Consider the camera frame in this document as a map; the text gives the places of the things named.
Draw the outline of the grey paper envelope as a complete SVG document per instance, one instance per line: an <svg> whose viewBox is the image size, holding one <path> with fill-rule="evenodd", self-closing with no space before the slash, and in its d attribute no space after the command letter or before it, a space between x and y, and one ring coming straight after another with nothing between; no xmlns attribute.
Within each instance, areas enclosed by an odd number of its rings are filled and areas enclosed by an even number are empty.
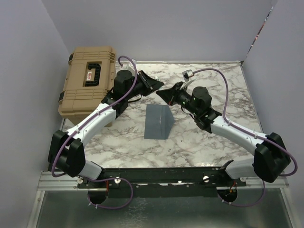
<svg viewBox="0 0 304 228"><path fill-rule="evenodd" d="M174 125L168 105L148 104L146 107L144 139L167 140Z"/></svg>

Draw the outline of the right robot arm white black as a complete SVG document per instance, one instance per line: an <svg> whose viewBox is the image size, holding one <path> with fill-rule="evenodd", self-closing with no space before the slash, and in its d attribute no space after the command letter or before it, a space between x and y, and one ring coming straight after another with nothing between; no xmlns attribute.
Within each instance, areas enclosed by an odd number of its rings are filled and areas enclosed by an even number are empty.
<svg viewBox="0 0 304 228"><path fill-rule="evenodd" d="M157 91L157 95L166 104L179 104L189 111L200 129L222 136L252 154L250 159L230 160L220 168L218 180L222 185L228 186L243 177L259 177L272 183L290 164L280 135L259 133L228 120L211 107L212 97L207 88L198 86L189 94L184 83L178 82L170 89Z"/></svg>

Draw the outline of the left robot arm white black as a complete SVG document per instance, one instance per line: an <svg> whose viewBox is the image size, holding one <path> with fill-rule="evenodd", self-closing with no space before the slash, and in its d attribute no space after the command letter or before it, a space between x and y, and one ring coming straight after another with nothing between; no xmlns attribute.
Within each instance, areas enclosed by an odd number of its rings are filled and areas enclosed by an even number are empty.
<svg viewBox="0 0 304 228"><path fill-rule="evenodd" d="M130 99L138 95L148 96L163 85L143 71L133 75L129 70L120 70L113 88L88 117L66 132L58 130L53 134L48 155L52 175L60 177L55 174L55 169L59 169L63 175L85 177L92 186L101 187L105 181L103 168L86 159L85 146L126 110Z"/></svg>

